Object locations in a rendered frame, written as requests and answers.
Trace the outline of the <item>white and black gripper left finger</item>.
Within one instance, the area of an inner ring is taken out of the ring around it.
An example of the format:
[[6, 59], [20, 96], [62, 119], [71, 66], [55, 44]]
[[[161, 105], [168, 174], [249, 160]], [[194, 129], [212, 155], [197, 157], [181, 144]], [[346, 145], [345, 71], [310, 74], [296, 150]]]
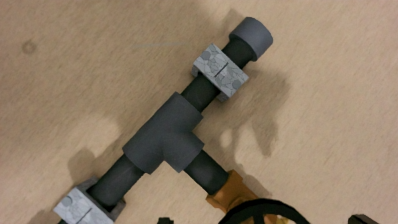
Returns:
[[170, 220], [170, 217], [159, 217], [157, 224], [174, 224], [174, 220]]

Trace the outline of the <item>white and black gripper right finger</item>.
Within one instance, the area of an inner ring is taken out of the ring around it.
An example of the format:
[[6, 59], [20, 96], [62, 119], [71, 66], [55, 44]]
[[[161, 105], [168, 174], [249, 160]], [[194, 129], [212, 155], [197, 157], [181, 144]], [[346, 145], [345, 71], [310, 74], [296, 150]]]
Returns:
[[352, 214], [348, 218], [347, 224], [379, 224], [365, 214]]

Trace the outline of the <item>red tag with gold chain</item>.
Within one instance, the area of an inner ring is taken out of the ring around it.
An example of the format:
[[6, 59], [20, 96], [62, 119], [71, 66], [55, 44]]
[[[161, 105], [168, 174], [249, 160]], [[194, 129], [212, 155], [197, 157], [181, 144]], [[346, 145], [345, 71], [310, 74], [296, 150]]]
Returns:
[[[285, 220], [284, 220], [285, 219]], [[285, 217], [284, 218], [281, 218], [281, 220], [283, 221], [283, 224], [289, 224], [289, 219], [286, 219]]]

